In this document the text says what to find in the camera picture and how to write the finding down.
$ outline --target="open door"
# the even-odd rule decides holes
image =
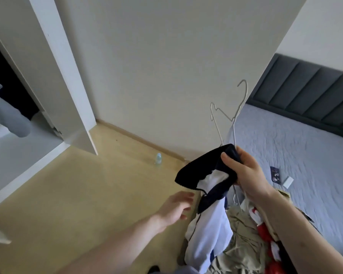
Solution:
[[[94,114],[54,0],[0,0],[0,51],[63,140],[97,154]]]

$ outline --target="wrinkled bed cover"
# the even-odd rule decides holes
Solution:
[[[283,181],[294,179],[288,190],[274,186],[288,191],[343,255],[343,138],[248,104],[235,134],[237,145],[256,158],[271,184],[270,166],[280,169]],[[232,130],[227,138],[233,143]],[[229,203],[232,197],[230,189]]]

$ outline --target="headboard panel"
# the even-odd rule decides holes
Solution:
[[[247,104],[343,137],[343,72],[275,54]]]

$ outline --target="wire hanger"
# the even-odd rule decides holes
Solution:
[[[241,111],[242,105],[245,103],[245,100],[247,99],[247,96],[248,96],[248,83],[247,83],[246,80],[241,80],[237,86],[239,87],[239,85],[241,85],[242,82],[245,82],[245,96],[244,96],[244,99],[241,101],[241,103],[240,103],[240,105],[239,105],[239,107],[238,107],[238,110],[236,111],[236,113],[235,113],[235,115],[234,115],[233,118],[230,118],[230,117],[229,117],[226,113],[224,113],[224,111],[221,110],[220,108],[216,108],[216,105],[215,105],[213,102],[211,102],[211,105],[210,105],[210,109],[211,109],[211,121],[214,121],[214,122],[215,122],[215,126],[216,126],[218,135],[220,136],[220,140],[221,140],[221,145],[220,145],[220,146],[224,145],[224,141],[222,140],[220,130],[219,130],[218,126],[217,126],[216,119],[215,119],[215,116],[214,116],[214,113],[213,113],[213,109],[212,109],[212,105],[214,106],[215,111],[220,111],[220,112],[222,112],[222,114],[223,114],[224,116],[226,116],[227,119],[229,119],[231,122],[233,122],[232,126],[233,126],[233,135],[234,135],[234,145],[235,145],[235,147],[236,147],[235,121],[236,121],[236,118],[237,118],[237,116],[239,115],[239,113],[240,113],[240,111]],[[236,198],[237,198],[237,200],[238,200],[238,205],[239,205],[239,207],[240,207],[239,197],[238,197],[238,195],[236,194],[236,189],[235,189],[235,185],[234,185],[234,184],[233,184],[233,188],[234,188],[233,202],[234,202],[234,204],[237,205],[237,203],[235,203],[235,196],[236,196]]]

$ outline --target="floor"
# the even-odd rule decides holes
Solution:
[[[0,204],[0,274],[54,273],[111,233],[151,214],[183,188],[174,178],[183,162],[98,124],[91,130],[99,155],[68,148]],[[189,221],[157,235],[127,273],[153,264],[176,268]]]

